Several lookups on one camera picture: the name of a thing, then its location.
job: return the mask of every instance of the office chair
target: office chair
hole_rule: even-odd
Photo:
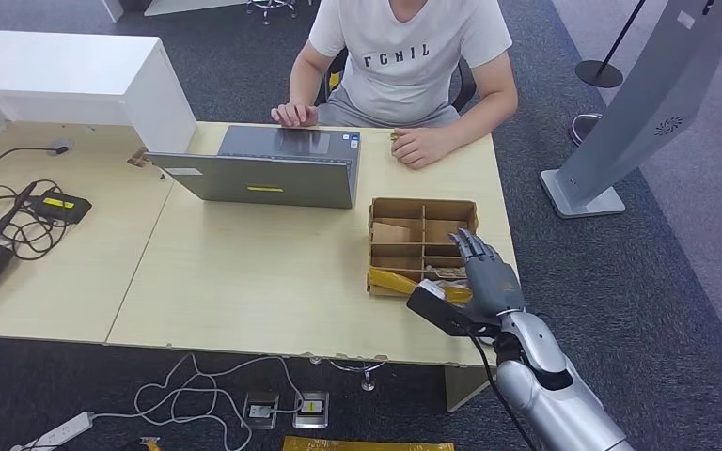
[[[246,0],[245,1],[245,7],[247,8],[248,14],[253,14],[253,7],[261,8],[264,10],[264,24],[269,25],[270,19],[270,9],[275,8],[289,8],[290,9],[290,16],[294,19],[297,17],[297,11],[294,9],[294,5],[297,2],[297,0]],[[311,0],[308,0],[308,5],[311,6]]]
[[[328,72],[322,77],[322,84],[320,85],[320,91],[317,93],[315,105],[327,102],[331,92],[338,86],[339,81],[341,81],[341,73],[344,71],[344,64],[347,62],[347,55],[347,48],[344,48],[331,62]],[[472,77],[471,68],[462,58],[458,62],[458,71],[461,73],[461,90],[452,102],[452,107],[460,113],[472,99],[472,96],[475,95],[478,86],[475,84],[474,77]]]

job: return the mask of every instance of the laptop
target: laptop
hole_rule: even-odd
[[[358,132],[230,126],[217,155],[148,152],[203,200],[351,209]]]

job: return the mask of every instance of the white t-shirt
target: white t-shirt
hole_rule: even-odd
[[[474,68],[512,44],[496,0],[428,0],[407,23],[389,0],[322,0],[308,39],[325,56],[347,47],[341,83],[353,106],[394,123],[446,102],[461,56]]]

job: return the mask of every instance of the desk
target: desk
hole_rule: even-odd
[[[216,153],[227,126],[200,123],[189,151]],[[367,294],[367,227],[373,197],[473,200],[480,236],[515,268],[492,140],[413,171],[389,134],[361,131],[353,210],[210,203],[174,186],[108,343],[480,365],[468,339]]]
[[[93,207],[48,256],[10,263],[0,279],[0,336],[103,343],[172,182],[159,180],[156,168],[126,163],[142,146],[127,127],[12,123],[0,135],[0,153],[57,137],[72,139],[71,150],[10,154],[0,161],[0,184],[20,191],[54,179]],[[0,216],[9,205],[0,204]]]
[[[198,123],[189,152],[216,153],[228,126]],[[356,207],[331,210],[203,202],[126,164],[141,146],[130,128],[88,130],[13,123],[0,135],[0,152],[73,139],[58,157],[6,157],[0,183],[55,179],[93,204],[51,254],[0,280],[0,336],[441,365],[451,411],[487,386],[467,339],[403,298],[370,297],[366,270],[380,196],[477,202],[480,236],[515,268],[490,137],[412,171],[391,157],[389,131],[361,130]]]

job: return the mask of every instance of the yellow package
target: yellow package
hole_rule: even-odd
[[[371,285],[388,288],[398,293],[410,295],[416,289],[416,282],[402,275],[370,266],[367,277]],[[445,287],[443,288],[447,300],[451,303],[467,303],[472,297],[469,288]]]
[[[452,443],[374,443],[338,440],[284,438],[283,451],[454,451]]]

